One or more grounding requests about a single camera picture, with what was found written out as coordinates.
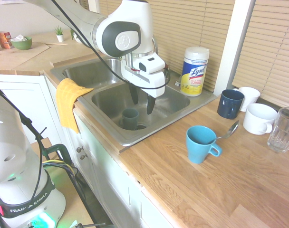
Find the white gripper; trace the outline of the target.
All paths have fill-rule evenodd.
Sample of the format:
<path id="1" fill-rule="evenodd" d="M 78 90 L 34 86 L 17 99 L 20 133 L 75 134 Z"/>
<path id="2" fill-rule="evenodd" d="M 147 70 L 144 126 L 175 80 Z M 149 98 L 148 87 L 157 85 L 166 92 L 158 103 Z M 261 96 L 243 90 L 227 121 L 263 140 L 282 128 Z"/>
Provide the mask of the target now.
<path id="1" fill-rule="evenodd" d="M 154 109 L 156 98 L 164 93 L 165 62 L 152 53 L 144 57 L 127 54 L 122 60 L 122 76 L 129 81 L 129 91 L 133 103 L 138 104 L 138 93 L 135 86 L 140 87 L 147 95 L 146 113 L 150 115 Z"/>

